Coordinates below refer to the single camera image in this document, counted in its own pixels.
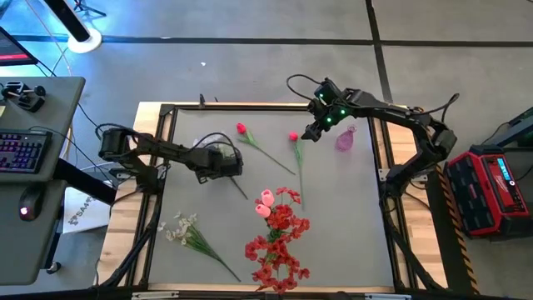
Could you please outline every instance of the wooden table frame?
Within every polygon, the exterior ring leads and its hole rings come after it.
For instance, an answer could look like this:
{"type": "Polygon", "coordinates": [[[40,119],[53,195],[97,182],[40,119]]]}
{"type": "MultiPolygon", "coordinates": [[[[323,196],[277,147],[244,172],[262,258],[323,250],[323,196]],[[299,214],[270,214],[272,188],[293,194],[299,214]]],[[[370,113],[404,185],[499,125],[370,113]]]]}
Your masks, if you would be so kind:
{"type": "MultiPolygon", "coordinates": [[[[171,141],[176,121],[177,109],[202,109],[198,102],[141,102],[137,110],[134,129],[151,133],[158,138],[171,141]]],[[[272,102],[216,102],[206,103],[209,110],[285,110],[305,111],[306,103],[272,103],[272,102]]],[[[384,122],[369,119],[371,140],[374,149],[376,169],[387,168],[390,162],[404,163],[416,152],[410,130],[396,125],[387,126],[384,122]]],[[[155,157],[142,157],[145,163],[156,165],[162,162],[155,157]]],[[[136,184],[130,180],[119,188],[117,197],[134,190],[136,184]]],[[[427,202],[425,191],[409,187],[407,192],[427,202]]],[[[102,255],[98,264],[101,282],[109,278],[132,246],[140,232],[154,213],[157,203],[161,203],[162,193],[156,196],[134,195],[117,203],[112,209],[112,216],[102,247],[102,255]]],[[[426,210],[415,199],[404,195],[402,199],[391,199],[397,205],[393,220],[399,227],[404,239],[419,258],[427,272],[441,286],[447,287],[445,270],[441,260],[439,243],[431,212],[426,210]]],[[[154,218],[158,222],[159,213],[154,218]]],[[[152,261],[152,250],[155,236],[151,237],[139,254],[136,267],[132,267],[121,285],[142,285],[149,290],[195,290],[195,291],[242,291],[249,293],[255,290],[251,285],[206,285],[206,284],[149,284],[148,277],[152,261]]],[[[298,293],[334,293],[344,290],[349,293],[393,293],[403,288],[418,288],[416,275],[403,258],[391,238],[387,235],[387,245],[391,257],[394,278],[394,290],[391,287],[299,287],[298,293]]]]}

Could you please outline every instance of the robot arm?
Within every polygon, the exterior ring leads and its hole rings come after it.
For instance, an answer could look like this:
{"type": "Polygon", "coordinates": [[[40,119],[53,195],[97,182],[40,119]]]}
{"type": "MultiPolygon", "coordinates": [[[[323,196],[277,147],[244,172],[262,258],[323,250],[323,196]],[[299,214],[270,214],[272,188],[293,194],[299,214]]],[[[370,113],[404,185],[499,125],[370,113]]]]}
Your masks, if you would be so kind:
{"type": "MultiPolygon", "coordinates": [[[[412,130],[418,153],[405,164],[392,166],[386,176],[386,190],[393,197],[400,197],[409,180],[418,172],[446,159],[457,140],[456,135],[443,122],[431,117],[429,112],[394,106],[359,89],[347,88],[341,92],[328,78],[315,91],[315,96],[307,107],[315,122],[306,126],[302,139],[316,142],[322,131],[328,132],[348,116],[378,118],[412,130]]],[[[458,94],[454,95],[448,105],[458,97],[458,94]]]]}
{"type": "Polygon", "coordinates": [[[147,166],[138,157],[146,154],[184,164],[196,174],[199,183],[205,183],[208,178],[242,174],[242,155],[234,147],[233,154],[227,156],[215,146],[187,148],[126,127],[111,128],[102,134],[98,156],[108,162],[120,163],[136,177],[137,185],[144,192],[157,193],[162,187],[157,168],[147,166]],[[130,138],[137,144],[134,149],[129,146],[130,138]]]}

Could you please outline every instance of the pink vase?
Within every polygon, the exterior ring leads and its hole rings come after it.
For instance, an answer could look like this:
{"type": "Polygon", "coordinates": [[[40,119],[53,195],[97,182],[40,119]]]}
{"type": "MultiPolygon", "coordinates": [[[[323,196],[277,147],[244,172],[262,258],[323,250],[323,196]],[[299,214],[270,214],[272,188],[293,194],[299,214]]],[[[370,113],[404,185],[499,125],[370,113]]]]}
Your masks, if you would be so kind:
{"type": "Polygon", "coordinates": [[[348,126],[348,130],[343,132],[335,142],[335,149],[340,152],[346,152],[353,146],[353,133],[357,130],[355,125],[348,126]]]}

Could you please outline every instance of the black clamp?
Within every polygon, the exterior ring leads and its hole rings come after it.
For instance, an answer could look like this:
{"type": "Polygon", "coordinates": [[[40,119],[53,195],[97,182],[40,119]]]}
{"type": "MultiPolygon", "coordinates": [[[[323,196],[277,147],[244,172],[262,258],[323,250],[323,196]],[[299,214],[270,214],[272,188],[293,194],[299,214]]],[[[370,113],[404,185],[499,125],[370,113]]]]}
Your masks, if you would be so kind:
{"type": "Polygon", "coordinates": [[[30,89],[23,82],[7,82],[2,89],[3,100],[11,100],[20,108],[34,113],[44,104],[47,91],[43,86],[30,89]]]}

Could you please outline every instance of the wooden platform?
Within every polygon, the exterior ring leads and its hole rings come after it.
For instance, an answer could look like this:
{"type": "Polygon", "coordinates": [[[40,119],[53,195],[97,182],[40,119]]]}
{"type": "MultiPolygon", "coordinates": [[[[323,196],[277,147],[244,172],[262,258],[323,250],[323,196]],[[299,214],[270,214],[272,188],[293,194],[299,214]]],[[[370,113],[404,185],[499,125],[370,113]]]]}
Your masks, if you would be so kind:
{"type": "MultiPolygon", "coordinates": [[[[157,120],[161,104],[164,102],[140,102],[137,110],[137,116],[134,123],[134,129],[142,133],[155,134],[157,128],[157,120]]],[[[215,105],[232,105],[231,103],[213,103],[215,105]]],[[[279,103],[262,103],[266,105],[279,105],[279,103]]],[[[391,137],[392,150],[395,163],[404,163],[416,152],[414,140],[409,129],[398,127],[396,125],[389,126],[389,134],[391,137]]],[[[378,136],[378,143],[380,146],[381,161],[386,162],[385,150],[383,148],[383,141],[381,135],[381,126],[376,122],[376,131],[378,136]]],[[[135,181],[130,180],[120,186],[117,192],[117,198],[124,194],[130,193],[135,188],[135,181]]],[[[413,187],[407,188],[407,192],[427,202],[427,195],[425,191],[415,189],[413,187]]],[[[98,264],[98,274],[100,283],[108,279],[113,271],[125,258],[127,252],[132,247],[133,237],[135,234],[135,227],[137,225],[137,218],[141,204],[142,195],[135,194],[123,201],[117,203],[112,209],[112,215],[109,222],[107,235],[102,247],[102,254],[98,264]]],[[[152,215],[153,201],[149,205],[147,218],[152,215]]],[[[441,254],[437,244],[435,228],[431,218],[431,213],[422,206],[417,200],[404,195],[403,208],[406,215],[407,230],[411,241],[411,248],[418,259],[421,261],[424,268],[431,274],[431,276],[442,286],[447,287],[446,275],[442,266],[441,254]]],[[[406,286],[408,286],[408,277],[406,271],[406,264],[403,255],[399,249],[398,262],[401,268],[401,278],[406,286]]],[[[137,271],[134,283],[137,284],[142,274],[142,267],[144,257],[146,255],[146,246],[139,255],[137,271]]],[[[200,284],[151,284],[151,290],[227,290],[227,291],[252,291],[253,286],[245,285],[200,285],[200,284]]],[[[336,292],[345,290],[353,293],[392,293],[393,287],[299,287],[298,292],[336,292]]]]}

